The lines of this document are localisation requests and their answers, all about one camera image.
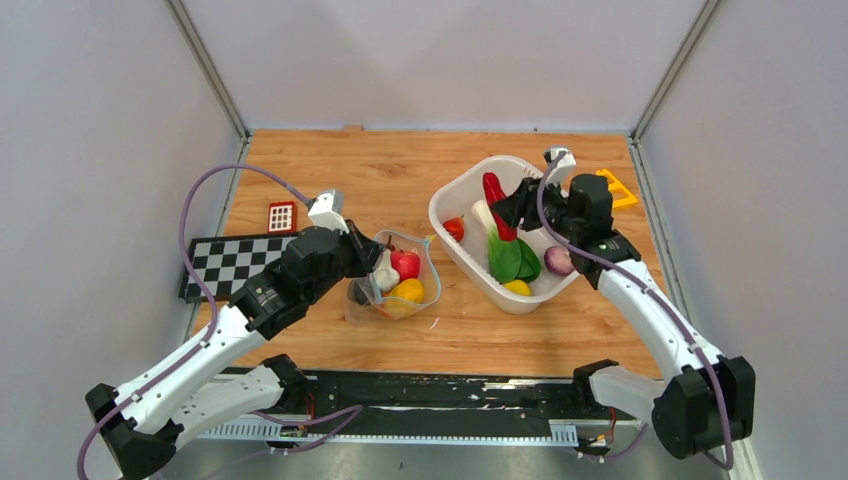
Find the red toy apple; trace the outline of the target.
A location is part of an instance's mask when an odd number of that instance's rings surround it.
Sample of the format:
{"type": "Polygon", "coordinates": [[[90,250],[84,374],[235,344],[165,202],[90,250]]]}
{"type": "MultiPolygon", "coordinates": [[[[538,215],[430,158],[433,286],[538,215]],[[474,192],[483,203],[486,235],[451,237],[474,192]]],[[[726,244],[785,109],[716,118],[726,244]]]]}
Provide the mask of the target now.
{"type": "Polygon", "coordinates": [[[421,259],[414,250],[393,250],[390,253],[390,263],[398,273],[400,282],[417,278],[420,273],[421,259]]]}

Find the clear zip top bag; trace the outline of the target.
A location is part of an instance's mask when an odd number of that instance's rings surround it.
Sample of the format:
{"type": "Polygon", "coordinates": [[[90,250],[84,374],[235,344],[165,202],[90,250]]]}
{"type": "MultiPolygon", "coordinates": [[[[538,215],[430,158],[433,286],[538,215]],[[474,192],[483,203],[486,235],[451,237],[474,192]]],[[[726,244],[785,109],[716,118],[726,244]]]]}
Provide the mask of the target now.
{"type": "Polygon", "coordinates": [[[430,252],[435,237],[382,230],[375,240],[384,251],[373,273],[347,283],[345,320],[354,324],[399,320],[435,304],[442,291],[430,252]]]}

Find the yellow toy mango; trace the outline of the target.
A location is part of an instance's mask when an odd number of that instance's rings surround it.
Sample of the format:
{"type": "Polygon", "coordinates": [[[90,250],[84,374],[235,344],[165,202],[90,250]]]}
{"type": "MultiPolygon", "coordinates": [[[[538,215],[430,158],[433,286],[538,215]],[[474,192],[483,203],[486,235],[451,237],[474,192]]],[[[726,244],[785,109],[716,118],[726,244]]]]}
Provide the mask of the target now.
{"type": "Polygon", "coordinates": [[[424,303],[425,293],[423,284],[417,278],[406,279],[389,292],[384,307],[393,317],[411,316],[424,303]]]}

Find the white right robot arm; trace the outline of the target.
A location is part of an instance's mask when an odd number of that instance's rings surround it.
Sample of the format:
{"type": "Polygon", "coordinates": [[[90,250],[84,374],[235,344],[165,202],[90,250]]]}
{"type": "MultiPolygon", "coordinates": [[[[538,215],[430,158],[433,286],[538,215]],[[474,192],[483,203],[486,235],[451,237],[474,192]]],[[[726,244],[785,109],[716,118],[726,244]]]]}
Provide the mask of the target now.
{"type": "Polygon", "coordinates": [[[677,459],[714,456],[733,463],[734,442],[753,432],[756,375],[742,356],[729,358],[700,335],[654,282],[633,244],[613,226],[607,180],[572,178],[568,192],[527,177],[493,205],[495,215],[525,231],[544,229],[569,250],[593,289],[626,318],[648,347],[663,379],[627,371],[612,360],[575,369],[571,403],[584,417],[613,408],[652,427],[677,459]]]}

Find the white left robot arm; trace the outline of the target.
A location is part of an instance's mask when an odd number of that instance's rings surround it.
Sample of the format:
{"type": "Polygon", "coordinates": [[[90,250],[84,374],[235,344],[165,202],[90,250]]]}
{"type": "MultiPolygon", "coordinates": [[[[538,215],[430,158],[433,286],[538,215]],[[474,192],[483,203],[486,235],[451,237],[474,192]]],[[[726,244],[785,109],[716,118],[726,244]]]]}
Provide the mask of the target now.
{"type": "Polygon", "coordinates": [[[206,385],[233,360],[304,318],[342,279],[371,274],[384,249],[352,222],[342,230],[309,227],[231,296],[216,322],[136,379],[92,388],[85,401],[123,478],[153,475],[191,440],[242,414],[274,406],[298,411],[306,378],[286,355],[227,383],[206,385]]]}

